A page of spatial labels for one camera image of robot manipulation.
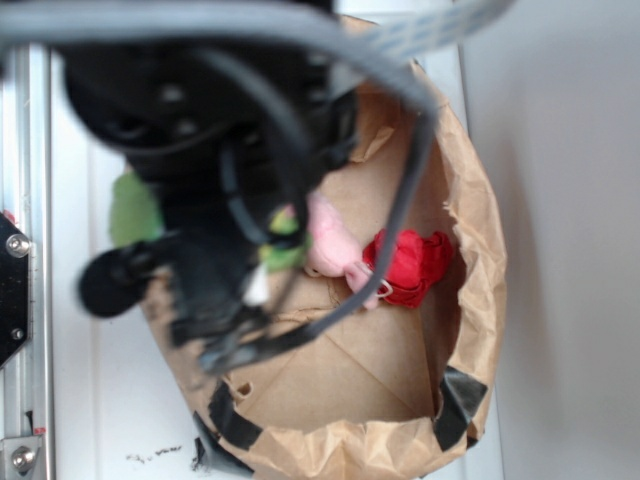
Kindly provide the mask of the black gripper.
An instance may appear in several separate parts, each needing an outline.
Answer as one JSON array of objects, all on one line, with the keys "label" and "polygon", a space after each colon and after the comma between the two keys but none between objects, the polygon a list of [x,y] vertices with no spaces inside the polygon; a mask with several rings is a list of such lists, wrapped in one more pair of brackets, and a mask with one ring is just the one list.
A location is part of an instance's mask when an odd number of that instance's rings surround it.
[{"label": "black gripper", "polygon": [[95,258],[79,282],[100,318],[129,310],[161,271],[177,311],[174,348],[198,341],[199,362],[222,374],[308,342],[268,339],[259,248],[300,245],[307,197],[348,159],[356,95],[334,94],[324,60],[258,47],[67,47],[64,82],[89,131],[121,153],[159,201],[158,240]]}]

